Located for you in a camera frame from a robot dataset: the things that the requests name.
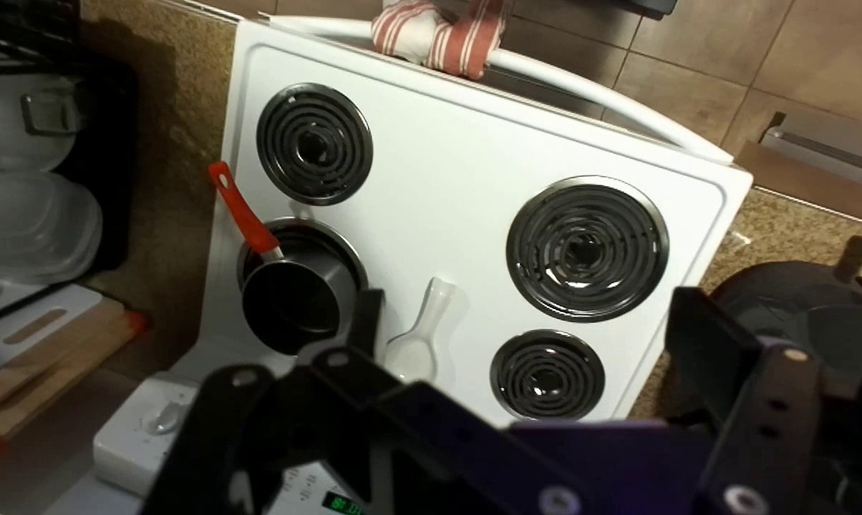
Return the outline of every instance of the kitchen counter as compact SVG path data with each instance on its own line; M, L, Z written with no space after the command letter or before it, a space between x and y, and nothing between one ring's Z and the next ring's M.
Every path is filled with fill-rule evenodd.
M140 168L132 215L132 258L93 283L140 310L156 328L114 363L140 379L173 363L199 334L213 190L203 167L219 157L230 90L232 24L175 2L83 0L83 41L140 75ZM766 261L836 263L862 223L753 190L720 248L704 288ZM664 361L636 414L656 413Z

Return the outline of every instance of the pan handle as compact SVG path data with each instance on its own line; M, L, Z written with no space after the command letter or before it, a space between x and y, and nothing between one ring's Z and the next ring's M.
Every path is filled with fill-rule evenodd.
M249 203L245 200L245 194L239 191L235 181L232 181L232 168L219 160L213 167L207 167L209 181L219 185L235 227L242 230L242 234L246 237L249 248L263 255L282 255L282 241L256 217L256 211L249 208Z

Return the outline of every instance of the countertop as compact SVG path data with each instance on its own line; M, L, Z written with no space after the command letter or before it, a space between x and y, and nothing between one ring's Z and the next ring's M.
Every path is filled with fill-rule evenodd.
M143 343L113 370L140 379L173 363L199 334L209 203L203 167L219 157L226 111L232 24L175 2L83 0L83 41L140 75L140 168L132 258L93 283L156 314ZM836 263L862 221L753 190L721 243L704 288L766 261ZM656 413L660 363L634 414Z

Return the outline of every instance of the black machine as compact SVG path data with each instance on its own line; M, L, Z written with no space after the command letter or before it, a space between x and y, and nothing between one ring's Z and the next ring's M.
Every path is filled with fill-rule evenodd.
M371 515L862 513L862 383L822 376L807 347L763 343L700 288L676 291L667 351L717 433L494 430L431 383L399 383L365 348L321 348L282 381L263 367L215 373L143 513L263 513L285 469L312 460Z

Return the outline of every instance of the stovetop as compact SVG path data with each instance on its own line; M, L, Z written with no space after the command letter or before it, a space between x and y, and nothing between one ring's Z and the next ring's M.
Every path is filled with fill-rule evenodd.
M498 427L628 414L671 291L700 283L752 185L590 118L249 21L225 160L258 217L316 223L388 291L378 354L451 281L432 383ZM245 258L219 205L200 341L175 373L295 363L245 321Z

